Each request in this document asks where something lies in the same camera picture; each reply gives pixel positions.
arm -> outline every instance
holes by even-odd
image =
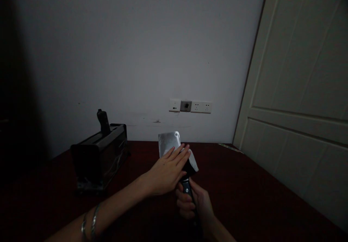
[[[144,198],[174,190],[178,181],[186,174],[182,168],[191,153],[190,146],[187,145],[179,154],[183,147],[184,144],[175,151],[174,148],[171,148],[148,172],[100,204],[95,225],[96,236],[99,236],[113,221]],[[87,239],[91,239],[94,211],[95,207],[86,215]],[[81,232],[83,218],[84,214],[48,238],[47,241],[84,241]]]
[[[216,242],[236,242],[233,236],[215,216],[208,192],[201,188],[191,178],[190,184],[197,205],[197,212],[202,222],[204,236]],[[191,219],[195,216],[192,211],[195,208],[195,205],[192,203],[192,198],[188,194],[183,193],[183,186],[181,183],[178,183],[177,188],[175,194],[178,198],[177,205],[180,208],[180,215],[186,219]]]

cleaver handle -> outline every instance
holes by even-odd
[[[191,185],[189,182],[189,178],[182,180],[181,184],[184,188],[184,193],[187,193],[190,195],[190,197],[192,198],[193,204],[195,204],[195,206],[196,206],[195,209],[193,210],[193,212],[195,213],[195,217],[193,219],[189,220],[189,223],[190,223],[190,226],[191,226],[192,230],[194,231],[198,241],[202,240],[203,239],[203,229],[202,229],[202,225],[201,225],[200,220],[199,220],[199,216],[198,216],[198,212],[197,212],[197,205],[195,203],[195,199],[194,199],[193,194],[192,194],[192,189],[191,189]]]

metal blade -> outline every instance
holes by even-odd
[[[169,133],[162,133],[158,135],[158,146],[159,146],[159,157],[162,157],[164,154],[168,152],[172,147],[175,147],[177,149],[181,145],[180,142],[180,134],[178,131],[169,132]],[[190,164],[190,167],[193,168],[195,172],[198,171],[197,162],[195,160],[195,156],[193,155],[193,152],[191,151],[191,155],[188,158],[188,164]],[[184,168],[187,172],[192,172],[190,170],[189,165],[186,165]]]
[[[172,147],[180,147],[180,134],[178,131],[162,133],[158,135],[159,157],[162,157]]]

table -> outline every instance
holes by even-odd
[[[250,158],[216,143],[190,143],[214,212],[237,241],[348,241],[348,236]],[[158,159],[158,143],[129,141],[108,187],[119,191]],[[105,199],[77,197],[70,151],[1,191],[2,241],[41,241]],[[187,241],[174,192],[144,200],[117,219],[104,241]]]

door panel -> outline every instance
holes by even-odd
[[[266,0],[233,144],[348,232],[348,0]]]

